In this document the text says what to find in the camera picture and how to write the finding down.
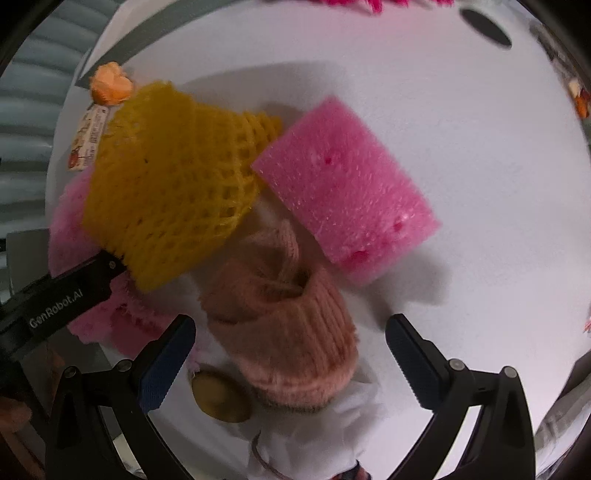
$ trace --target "paper tag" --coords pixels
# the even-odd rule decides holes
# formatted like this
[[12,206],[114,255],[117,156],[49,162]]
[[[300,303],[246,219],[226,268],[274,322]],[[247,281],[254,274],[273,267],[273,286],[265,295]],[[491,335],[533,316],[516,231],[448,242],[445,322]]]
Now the paper tag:
[[102,105],[92,105],[86,111],[72,142],[68,170],[84,170],[94,163],[108,115],[109,108]]

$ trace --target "pink knit hat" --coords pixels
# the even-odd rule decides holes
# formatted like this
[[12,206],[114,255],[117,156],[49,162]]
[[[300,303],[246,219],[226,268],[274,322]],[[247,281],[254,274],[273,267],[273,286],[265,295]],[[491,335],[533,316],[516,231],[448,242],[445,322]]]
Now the pink knit hat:
[[314,411],[353,375],[355,325],[329,273],[303,269],[287,220],[250,237],[201,303],[209,329],[267,403]]

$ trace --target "foam fruit net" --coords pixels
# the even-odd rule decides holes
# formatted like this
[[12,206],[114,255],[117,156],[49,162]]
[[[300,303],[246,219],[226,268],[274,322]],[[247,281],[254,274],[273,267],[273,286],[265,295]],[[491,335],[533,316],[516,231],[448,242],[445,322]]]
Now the foam fruit net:
[[262,183],[250,165],[281,132],[265,113],[195,102],[170,83],[137,91],[103,135],[84,229],[153,290],[220,247]]

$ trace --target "screw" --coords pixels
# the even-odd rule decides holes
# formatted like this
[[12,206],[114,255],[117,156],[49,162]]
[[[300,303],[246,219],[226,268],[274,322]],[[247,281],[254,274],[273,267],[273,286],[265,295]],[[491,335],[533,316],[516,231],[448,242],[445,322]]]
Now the screw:
[[464,364],[464,362],[462,362],[458,358],[452,358],[449,361],[449,366],[452,368],[452,370],[455,370],[456,372],[460,372],[466,368],[466,365]]
[[72,378],[77,373],[78,373],[78,369],[76,367],[68,367],[64,370],[64,377]]
[[503,369],[503,372],[509,378],[515,378],[515,377],[517,377],[517,370],[515,370],[515,368],[513,368],[513,367],[505,367]]
[[117,365],[115,365],[115,368],[120,372],[127,372],[131,368],[132,364],[133,363],[131,360],[122,360]]

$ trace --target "blue gripper pad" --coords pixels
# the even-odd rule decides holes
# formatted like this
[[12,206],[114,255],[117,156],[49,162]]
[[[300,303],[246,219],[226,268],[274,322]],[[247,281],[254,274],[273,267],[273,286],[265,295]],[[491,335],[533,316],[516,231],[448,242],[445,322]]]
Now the blue gripper pad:
[[437,411],[449,387],[447,360],[402,314],[386,324],[386,343],[422,408]]
[[160,408],[195,343],[195,322],[178,315],[158,340],[144,347],[134,362],[132,385],[144,414]]

